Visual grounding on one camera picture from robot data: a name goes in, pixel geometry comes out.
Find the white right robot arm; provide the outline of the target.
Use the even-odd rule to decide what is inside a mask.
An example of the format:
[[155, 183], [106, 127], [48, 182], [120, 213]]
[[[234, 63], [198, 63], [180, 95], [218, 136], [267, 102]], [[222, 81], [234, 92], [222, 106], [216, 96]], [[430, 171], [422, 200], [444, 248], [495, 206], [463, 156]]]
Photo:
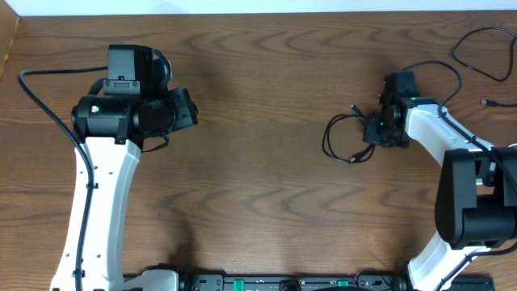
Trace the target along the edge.
[[377, 146], [421, 144], [441, 166], [436, 232], [406, 265], [413, 290], [449, 289], [476, 258], [506, 255], [516, 239], [516, 151], [469, 132], [434, 98], [381, 97], [364, 139]]

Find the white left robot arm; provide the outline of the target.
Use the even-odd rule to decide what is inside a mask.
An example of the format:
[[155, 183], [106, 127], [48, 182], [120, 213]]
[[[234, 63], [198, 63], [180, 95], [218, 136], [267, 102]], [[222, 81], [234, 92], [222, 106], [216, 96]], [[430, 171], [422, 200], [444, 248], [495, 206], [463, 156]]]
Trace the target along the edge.
[[122, 244], [132, 178], [147, 137], [197, 123], [183, 87], [158, 95], [86, 95], [73, 109], [79, 135], [74, 198], [52, 290], [181, 290], [186, 276], [164, 264], [126, 278]]

